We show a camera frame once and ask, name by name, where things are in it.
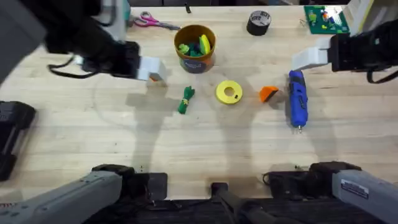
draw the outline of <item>blue rotary tool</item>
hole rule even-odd
[[[292,126],[301,133],[308,120],[307,89],[301,71],[289,72],[289,100]]]

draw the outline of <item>yellow tape roll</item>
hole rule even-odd
[[[225,94],[225,89],[227,88],[233,89],[234,93],[232,96],[228,96],[227,94]],[[217,99],[220,100],[222,103],[231,105],[241,100],[243,96],[243,90],[242,87],[239,84],[237,84],[235,81],[225,80],[220,84],[218,84],[216,88],[216,96]]]

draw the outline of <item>wooden tabletop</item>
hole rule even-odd
[[[246,31],[250,13],[272,16],[266,35]],[[332,73],[329,65],[304,71],[309,120],[295,132],[286,117],[286,77],[293,54],[319,35],[303,27],[302,6],[135,8],[164,22],[201,24],[215,34],[216,62],[207,73],[187,73],[174,51],[175,31],[133,27],[127,39],[141,54],[161,58],[168,88],[147,88],[137,80],[101,74],[86,80],[52,75],[49,63],[68,56],[43,48],[28,56],[0,88],[2,100],[38,111],[0,202],[27,199],[76,180],[100,164],[166,172],[169,198],[203,198],[212,182],[227,181],[242,196],[268,193],[260,176],[318,161],[346,161],[377,177],[398,182],[398,81],[372,85],[365,74]],[[77,66],[69,72],[79,72]],[[236,105],[223,105],[215,88],[235,80],[243,88]],[[196,89],[186,115],[177,112],[186,86]],[[281,89],[260,103],[262,86]]]

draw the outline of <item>orange block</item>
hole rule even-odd
[[[276,86],[264,86],[259,92],[261,102],[267,102],[276,92],[278,92],[278,88]]]

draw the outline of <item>pencil holder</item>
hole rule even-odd
[[[200,57],[191,57],[179,51],[180,44],[198,42],[199,37],[205,34],[210,43],[209,53]],[[216,48],[216,37],[207,27],[201,25],[189,25],[180,29],[174,37],[174,47],[180,57],[180,65],[190,73],[207,72],[214,64],[213,53]]]

